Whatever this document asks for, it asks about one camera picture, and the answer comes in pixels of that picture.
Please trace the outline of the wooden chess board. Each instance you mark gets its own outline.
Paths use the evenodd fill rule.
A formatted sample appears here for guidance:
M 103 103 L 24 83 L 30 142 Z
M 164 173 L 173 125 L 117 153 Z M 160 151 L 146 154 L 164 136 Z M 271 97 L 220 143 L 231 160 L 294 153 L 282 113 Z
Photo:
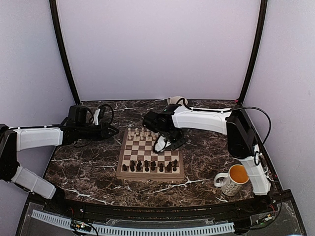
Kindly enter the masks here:
M 161 152 L 154 153 L 154 141 L 134 141 L 127 139 L 127 129 L 124 133 L 122 147 L 120 151 L 119 161 L 116 170 L 116 177 L 124 180 L 153 180 L 153 181 L 182 181 L 184 179 L 184 163 L 181 149 L 171 150 L 169 147 Z M 177 171 L 173 171 L 174 160 L 178 160 Z M 134 160 L 135 171 L 130 171 L 130 162 Z M 141 171 L 137 171 L 138 160 L 141 160 Z M 149 162 L 149 171 L 145 171 L 144 161 Z M 151 162 L 156 161 L 156 172 L 151 172 Z M 172 170 L 167 172 L 165 170 L 169 162 L 172 162 Z M 163 163 L 163 172 L 159 171 L 159 165 Z M 128 168 L 126 172 L 123 171 L 123 164 Z

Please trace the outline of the dark tall piece back row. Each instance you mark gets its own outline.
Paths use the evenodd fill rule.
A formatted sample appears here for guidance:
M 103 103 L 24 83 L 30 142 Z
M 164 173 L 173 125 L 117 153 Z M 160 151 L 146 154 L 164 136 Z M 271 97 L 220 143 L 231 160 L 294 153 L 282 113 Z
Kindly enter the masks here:
M 172 162 L 169 162 L 168 165 L 166 166 L 165 170 L 167 172 L 170 172 L 172 170 Z

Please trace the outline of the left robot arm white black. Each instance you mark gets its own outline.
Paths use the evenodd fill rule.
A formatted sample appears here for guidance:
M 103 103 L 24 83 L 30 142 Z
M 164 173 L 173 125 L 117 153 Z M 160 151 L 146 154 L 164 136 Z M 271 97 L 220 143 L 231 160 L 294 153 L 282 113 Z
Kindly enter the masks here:
M 0 125 L 0 178 L 23 190 L 50 201 L 58 214 L 69 211 L 64 191 L 43 178 L 56 147 L 74 145 L 80 140 L 103 141 L 118 134 L 112 125 L 114 110 L 109 104 L 100 105 L 94 112 L 82 105 L 70 106 L 60 124 L 13 127 Z

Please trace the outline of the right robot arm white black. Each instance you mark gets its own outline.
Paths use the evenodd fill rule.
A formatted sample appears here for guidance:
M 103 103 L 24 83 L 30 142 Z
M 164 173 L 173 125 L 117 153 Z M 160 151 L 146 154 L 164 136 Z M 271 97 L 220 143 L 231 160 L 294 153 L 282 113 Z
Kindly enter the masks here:
M 186 143 L 184 130 L 195 130 L 196 134 L 206 132 L 225 137 L 229 154 L 238 159 L 245 168 L 258 196 L 251 203 L 255 213 L 262 213 L 270 205 L 268 197 L 271 180 L 260 160 L 260 149 L 253 125 L 244 107 L 205 109 L 189 107 L 187 104 L 169 104 L 163 111 L 149 111 L 143 117 L 143 126 L 157 133 L 153 145 L 155 153 L 167 148 L 175 150 Z

